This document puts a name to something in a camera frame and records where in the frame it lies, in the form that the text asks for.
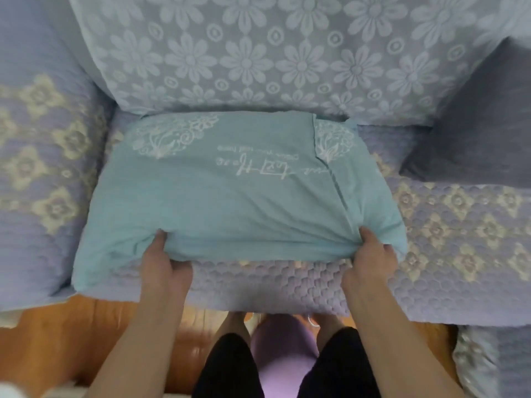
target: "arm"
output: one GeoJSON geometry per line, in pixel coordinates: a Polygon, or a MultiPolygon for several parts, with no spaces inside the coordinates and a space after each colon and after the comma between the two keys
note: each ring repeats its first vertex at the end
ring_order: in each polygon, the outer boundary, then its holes
{"type": "Polygon", "coordinates": [[[369,229],[342,278],[349,310],[383,398],[464,398],[432,355],[387,286],[398,263],[393,248],[369,229]]]}
{"type": "Polygon", "coordinates": [[[85,398],[162,397],[184,300],[192,283],[189,263],[171,262],[159,231],[142,257],[136,315],[103,363],[85,398]]]}

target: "floor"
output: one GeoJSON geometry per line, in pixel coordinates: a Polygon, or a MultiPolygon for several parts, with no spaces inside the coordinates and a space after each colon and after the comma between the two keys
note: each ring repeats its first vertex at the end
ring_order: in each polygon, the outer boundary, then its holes
{"type": "MultiPolygon", "coordinates": [[[[10,381],[30,397],[77,379],[89,385],[133,316],[135,303],[75,296],[68,302],[26,310],[17,328],[0,328],[0,381],[10,381]]],[[[226,313],[186,307],[176,337],[166,390],[190,393],[209,341],[226,313]]],[[[351,318],[345,318],[352,325],[351,318]]],[[[456,329],[416,323],[429,347],[457,380],[451,352],[456,329]]]]}

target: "teal pillowcase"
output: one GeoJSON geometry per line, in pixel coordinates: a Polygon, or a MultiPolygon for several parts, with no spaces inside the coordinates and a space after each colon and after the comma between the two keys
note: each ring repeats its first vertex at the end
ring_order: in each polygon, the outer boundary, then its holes
{"type": "Polygon", "coordinates": [[[167,113],[134,123],[94,191],[73,285],[141,258],[157,229],[178,261],[333,261],[370,227],[399,257],[406,230],[352,130],[303,112],[167,113]]]}

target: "black shorts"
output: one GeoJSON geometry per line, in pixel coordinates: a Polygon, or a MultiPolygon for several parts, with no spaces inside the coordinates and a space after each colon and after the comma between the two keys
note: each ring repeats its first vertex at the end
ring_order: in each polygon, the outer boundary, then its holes
{"type": "MultiPolygon", "coordinates": [[[[192,398],[263,398],[258,368],[245,341],[222,336],[210,352],[192,398]]],[[[380,398],[358,331],[343,328],[304,377],[298,398],[380,398]]]]}

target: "honeycomb quilted texture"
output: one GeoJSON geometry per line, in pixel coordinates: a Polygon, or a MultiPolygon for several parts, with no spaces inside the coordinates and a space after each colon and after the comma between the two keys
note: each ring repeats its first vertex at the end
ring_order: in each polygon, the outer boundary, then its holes
{"type": "MultiPolygon", "coordinates": [[[[138,119],[117,111],[106,152],[138,119]]],[[[360,127],[408,228],[409,253],[390,287],[413,321],[517,326],[531,323],[531,190],[421,183],[401,177],[420,127],[360,127]]],[[[189,303],[220,310],[347,314],[347,261],[195,263],[189,303]]],[[[137,300],[132,264],[87,294],[137,300]]]]}
{"type": "Polygon", "coordinates": [[[114,110],[39,0],[0,0],[0,310],[64,299],[114,110]]]}
{"type": "Polygon", "coordinates": [[[531,396],[531,326],[460,327],[454,361],[469,396],[531,396]]]}

